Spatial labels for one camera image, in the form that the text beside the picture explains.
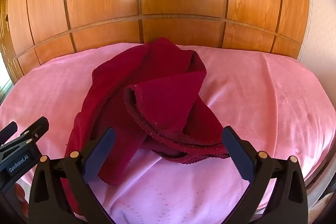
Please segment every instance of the gold screw head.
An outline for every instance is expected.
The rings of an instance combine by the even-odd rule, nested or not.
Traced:
[[[262,159],[265,159],[268,157],[267,153],[265,151],[260,151],[258,153],[259,157],[262,158]]]
[[[70,157],[71,158],[77,158],[79,156],[79,152],[78,151],[72,151],[71,154],[70,154]]]
[[[297,157],[296,156],[291,156],[290,160],[291,160],[291,162],[296,163],[297,162]]]
[[[47,156],[42,156],[42,157],[40,157],[40,161],[41,161],[41,162],[45,162],[47,159],[48,159]]]

